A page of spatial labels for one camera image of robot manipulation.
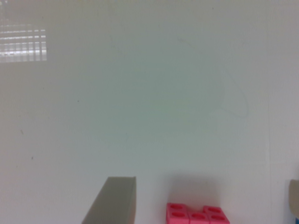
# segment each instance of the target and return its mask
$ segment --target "pink block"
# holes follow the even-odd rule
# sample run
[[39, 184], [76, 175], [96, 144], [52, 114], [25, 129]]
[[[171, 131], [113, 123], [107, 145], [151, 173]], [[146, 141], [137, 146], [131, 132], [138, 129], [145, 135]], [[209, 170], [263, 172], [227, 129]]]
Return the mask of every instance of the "pink block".
[[214, 215], [224, 215], [220, 207], [204, 206], [204, 213]]
[[168, 224], [189, 224], [186, 205], [183, 203], [168, 203], [166, 221]]
[[210, 224], [230, 224], [225, 214], [207, 214]]
[[207, 214], [202, 212], [189, 211], [190, 224], [209, 224], [209, 219]]

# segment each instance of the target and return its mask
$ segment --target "gray object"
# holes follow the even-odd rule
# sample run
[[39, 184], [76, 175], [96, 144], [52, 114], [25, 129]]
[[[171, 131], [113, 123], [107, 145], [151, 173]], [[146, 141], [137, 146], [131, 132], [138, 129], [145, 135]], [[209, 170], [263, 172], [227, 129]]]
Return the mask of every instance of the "gray object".
[[82, 224], [134, 224], [136, 178], [109, 177]]
[[289, 185], [289, 207], [291, 212], [299, 218], [299, 181], [291, 180]]

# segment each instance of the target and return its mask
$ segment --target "white surface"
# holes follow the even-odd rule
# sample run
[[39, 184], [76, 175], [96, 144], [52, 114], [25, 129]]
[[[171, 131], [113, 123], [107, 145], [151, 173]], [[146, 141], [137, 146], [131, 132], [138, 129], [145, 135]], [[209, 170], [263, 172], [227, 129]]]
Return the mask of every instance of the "white surface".
[[294, 222], [299, 1], [2, 3], [0, 223], [80, 223], [110, 175], [137, 176], [136, 224]]

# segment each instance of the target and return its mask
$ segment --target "white wall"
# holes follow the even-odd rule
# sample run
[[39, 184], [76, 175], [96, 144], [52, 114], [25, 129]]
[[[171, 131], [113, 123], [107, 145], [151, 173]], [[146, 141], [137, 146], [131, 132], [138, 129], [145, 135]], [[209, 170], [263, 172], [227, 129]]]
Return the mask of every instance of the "white wall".
[[7, 0], [0, 17], [0, 223], [80, 223], [110, 175], [137, 176], [136, 224], [168, 201], [294, 223], [298, 0]]

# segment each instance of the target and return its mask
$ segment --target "pink object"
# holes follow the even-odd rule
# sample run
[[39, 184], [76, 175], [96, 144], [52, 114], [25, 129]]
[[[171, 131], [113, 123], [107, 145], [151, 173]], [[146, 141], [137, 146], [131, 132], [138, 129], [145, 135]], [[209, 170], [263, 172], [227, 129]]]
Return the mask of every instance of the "pink object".
[[204, 213], [214, 215], [224, 215], [220, 207], [204, 206]]
[[168, 203], [166, 221], [168, 224], [189, 224], [186, 205], [183, 203]]
[[225, 214], [207, 214], [209, 219], [209, 224], [230, 224]]
[[204, 206], [204, 213], [207, 214], [210, 224], [230, 223], [220, 207]]
[[208, 216], [203, 212], [189, 211], [188, 215], [190, 224], [209, 224]]

